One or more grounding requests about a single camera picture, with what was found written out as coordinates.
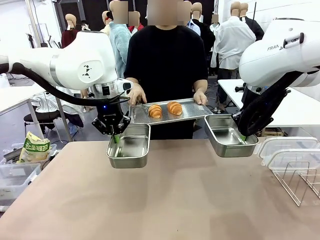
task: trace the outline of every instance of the perforated baking tray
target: perforated baking tray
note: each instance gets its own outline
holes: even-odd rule
[[[168,112],[167,104],[170,102],[178,102],[182,106],[182,114],[180,116],[173,115]],[[157,104],[162,108],[162,118],[152,118],[149,116],[149,108]],[[139,104],[136,107],[130,108],[131,123],[135,124],[167,124],[179,121],[203,119],[206,115],[213,113],[204,105],[198,105],[193,98],[180,99],[174,101],[161,101],[147,104]]]

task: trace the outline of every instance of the black jacket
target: black jacket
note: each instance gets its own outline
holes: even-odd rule
[[[214,46],[216,37],[214,33],[210,30],[210,27],[207,24],[202,23],[197,19],[192,19],[192,21],[194,22],[194,24],[196,24],[200,28],[200,33],[201,33],[200,37],[202,38],[202,41],[203,41],[204,52],[206,55],[208,55],[211,48]]]
[[[244,18],[245,18],[245,23],[249,26],[251,31],[254,33],[256,41],[261,40],[264,37],[265,32],[262,30],[259,23],[257,23],[256,20],[248,18],[247,16],[245,16]]]

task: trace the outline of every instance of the gray floor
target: gray floor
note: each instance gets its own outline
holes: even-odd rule
[[[26,80],[15,81],[14,85],[29,85],[30,83]],[[217,82],[215,77],[210,77],[209,87],[207,91],[208,97],[208,106],[209,108],[215,107],[215,97],[217,87],[214,86],[214,83]],[[29,114],[28,106],[25,104],[21,107],[18,107],[6,114],[0,116],[0,160],[3,157],[3,150],[11,149],[11,145],[15,143],[23,143],[25,140],[25,129],[24,129],[24,116]],[[75,135],[75,141],[107,141],[110,139],[107,135],[102,135],[98,130],[92,126],[91,122],[94,118],[97,117],[97,111],[94,109],[88,113],[85,113],[85,122],[84,128],[79,128],[79,132]],[[57,128],[59,130],[60,136],[63,140],[67,140],[67,134],[62,120],[59,118],[56,120]],[[195,127],[196,131],[193,134],[194,139],[205,139],[207,135],[204,130],[204,121],[199,120]],[[36,128],[33,125],[27,126],[27,131],[31,131],[37,134]],[[50,139],[51,143],[54,143],[59,140],[56,129],[50,130],[48,132],[47,138]],[[61,142],[56,143],[58,149],[62,149],[64,144]]]

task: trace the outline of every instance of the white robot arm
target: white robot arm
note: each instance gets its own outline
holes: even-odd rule
[[[239,72],[246,83],[243,108],[233,118],[239,131],[249,136],[273,121],[272,114],[287,87],[311,87],[320,84],[319,22],[276,19],[262,40],[243,53]]]
[[[1,49],[0,69],[1,73],[27,75],[48,92],[67,102],[96,106],[98,118],[92,124],[103,134],[122,133],[130,123],[131,119],[122,113],[120,103],[129,100],[122,94],[130,90],[133,83],[118,78],[113,49],[104,33],[81,31],[64,49]],[[53,86],[73,90],[93,87],[96,99],[66,96]]]

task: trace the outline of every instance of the pastry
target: pastry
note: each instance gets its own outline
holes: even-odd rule
[[[162,109],[159,105],[155,104],[149,107],[149,116],[154,119],[159,119],[162,117]]]
[[[182,114],[182,106],[176,101],[171,101],[167,104],[168,112],[180,116]]]

